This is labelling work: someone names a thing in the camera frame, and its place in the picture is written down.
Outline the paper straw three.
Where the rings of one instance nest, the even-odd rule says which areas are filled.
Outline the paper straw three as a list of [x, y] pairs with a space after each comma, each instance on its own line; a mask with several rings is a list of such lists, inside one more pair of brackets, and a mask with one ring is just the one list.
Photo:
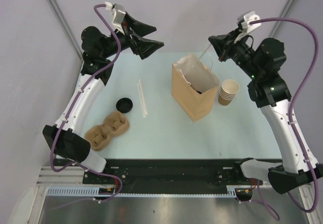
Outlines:
[[205, 55], [205, 53], [207, 53], [207, 51], [209, 50], [209, 48], [211, 47], [211, 44], [209, 43], [201, 52], [200, 56], [198, 57], [199, 60], [202, 59], [202, 57]]

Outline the brown paper bag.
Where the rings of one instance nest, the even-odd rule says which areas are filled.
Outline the brown paper bag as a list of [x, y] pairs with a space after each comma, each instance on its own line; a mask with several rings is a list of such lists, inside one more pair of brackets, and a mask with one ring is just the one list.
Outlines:
[[219, 86], [218, 77], [194, 53], [172, 64], [172, 96], [193, 122], [211, 112]]

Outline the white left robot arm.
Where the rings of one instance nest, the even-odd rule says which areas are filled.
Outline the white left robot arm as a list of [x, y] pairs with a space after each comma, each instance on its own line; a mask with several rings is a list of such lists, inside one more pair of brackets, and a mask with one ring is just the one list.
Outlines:
[[50, 162], [55, 155], [78, 163], [94, 171], [94, 178], [107, 183], [112, 172], [106, 168], [106, 160], [91, 149], [90, 143], [80, 135], [83, 124], [96, 97], [106, 86], [120, 52], [130, 48], [135, 55], [145, 59], [164, 46], [161, 41], [146, 39], [156, 27], [140, 22], [128, 13], [114, 25], [110, 36], [94, 26], [88, 26], [81, 33], [83, 67], [78, 87], [60, 118], [52, 125], [45, 125], [43, 136], [50, 148]]

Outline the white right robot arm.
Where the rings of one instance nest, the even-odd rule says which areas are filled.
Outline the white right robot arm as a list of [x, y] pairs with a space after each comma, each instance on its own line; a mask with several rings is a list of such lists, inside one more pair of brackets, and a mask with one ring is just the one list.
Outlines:
[[254, 50], [246, 44], [248, 36], [239, 29], [208, 38], [219, 60], [231, 59], [250, 77], [248, 93], [267, 119], [278, 144], [282, 162], [246, 158], [233, 171], [233, 179], [245, 184], [250, 178], [266, 181], [279, 194], [285, 194], [322, 177], [322, 164], [309, 149], [291, 106], [292, 96], [278, 71], [286, 61], [284, 44], [264, 39]]

